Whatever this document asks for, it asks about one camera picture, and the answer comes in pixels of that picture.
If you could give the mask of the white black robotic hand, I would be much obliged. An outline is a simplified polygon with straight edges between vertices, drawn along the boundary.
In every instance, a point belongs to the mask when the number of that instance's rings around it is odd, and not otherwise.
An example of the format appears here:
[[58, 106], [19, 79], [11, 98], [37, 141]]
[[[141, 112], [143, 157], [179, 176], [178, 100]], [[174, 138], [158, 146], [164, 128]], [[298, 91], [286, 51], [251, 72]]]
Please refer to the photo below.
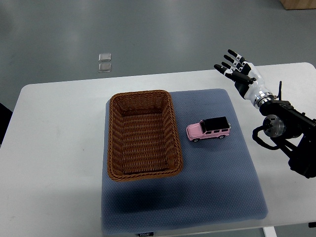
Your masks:
[[215, 64], [214, 69], [234, 82], [240, 96], [249, 100], [255, 108], [274, 100], [274, 95], [265, 87], [265, 81], [257, 68], [243, 56], [229, 49], [225, 62]]

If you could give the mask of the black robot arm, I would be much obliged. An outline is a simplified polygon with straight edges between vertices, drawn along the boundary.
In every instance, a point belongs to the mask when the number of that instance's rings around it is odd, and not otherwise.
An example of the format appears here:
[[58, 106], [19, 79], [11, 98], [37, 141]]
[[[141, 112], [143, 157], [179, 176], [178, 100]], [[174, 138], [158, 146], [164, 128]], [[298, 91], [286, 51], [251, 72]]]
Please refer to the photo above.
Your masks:
[[254, 129], [252, 139], [269, 150], [282, 150], [288, 157], [290, 169], [306, 178], [316, 176], [316, 120], [294, 109], [289, 101], [278, 96], [262, 99], [259, 111], [265, 116], [263, 124]]

